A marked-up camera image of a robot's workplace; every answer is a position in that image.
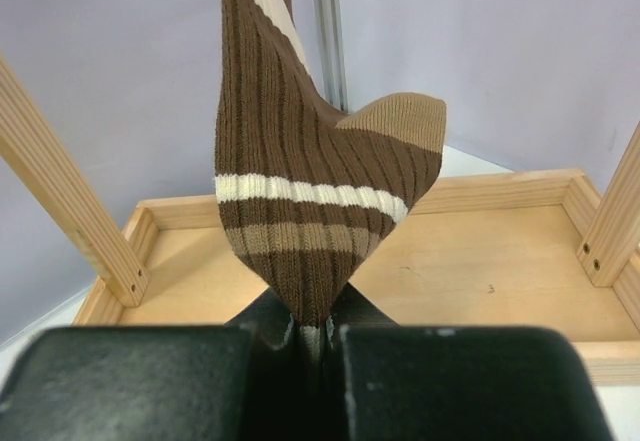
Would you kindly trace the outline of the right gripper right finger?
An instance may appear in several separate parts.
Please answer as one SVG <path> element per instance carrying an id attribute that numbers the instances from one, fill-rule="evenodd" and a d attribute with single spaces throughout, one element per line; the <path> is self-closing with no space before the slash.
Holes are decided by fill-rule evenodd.
<path id="1" fill-rule="evenodd" d="M 326 440 L 608 440 L 576 349 L 536 326 L 402 326 L 354 287 L 327 323 Z"/>

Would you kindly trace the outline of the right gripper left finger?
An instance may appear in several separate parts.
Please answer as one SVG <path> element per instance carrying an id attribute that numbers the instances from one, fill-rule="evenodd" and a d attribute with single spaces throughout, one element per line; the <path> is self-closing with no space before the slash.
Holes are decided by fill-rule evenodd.
<path id="1" fill-rule="evenodd" d="M 296 323 L 271 292 L 222 325 L 63 327 L 19 355 L 5 440 L 268 440 L 286 434 Z"/>

